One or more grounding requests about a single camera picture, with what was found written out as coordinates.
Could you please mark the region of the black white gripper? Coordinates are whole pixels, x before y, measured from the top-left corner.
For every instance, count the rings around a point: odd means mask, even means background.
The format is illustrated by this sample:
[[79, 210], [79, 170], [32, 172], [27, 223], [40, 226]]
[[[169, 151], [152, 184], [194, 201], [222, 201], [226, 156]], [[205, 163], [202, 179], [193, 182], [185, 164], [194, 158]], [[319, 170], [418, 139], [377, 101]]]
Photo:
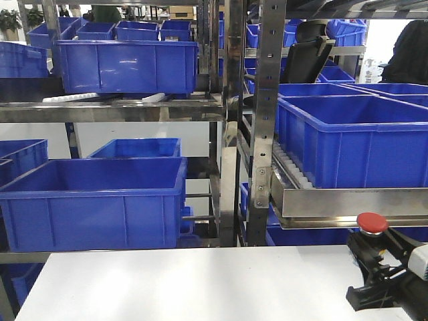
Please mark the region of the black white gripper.
[[[427, 320], [427, 246], [392, 227], [378, 233], [354, 231], [347, 246], [365, 283], [347, 289], [346, 299], [354, 311], [402, 308], [412, 320]], [[382, 264], [382, 251], [399, 265]]]

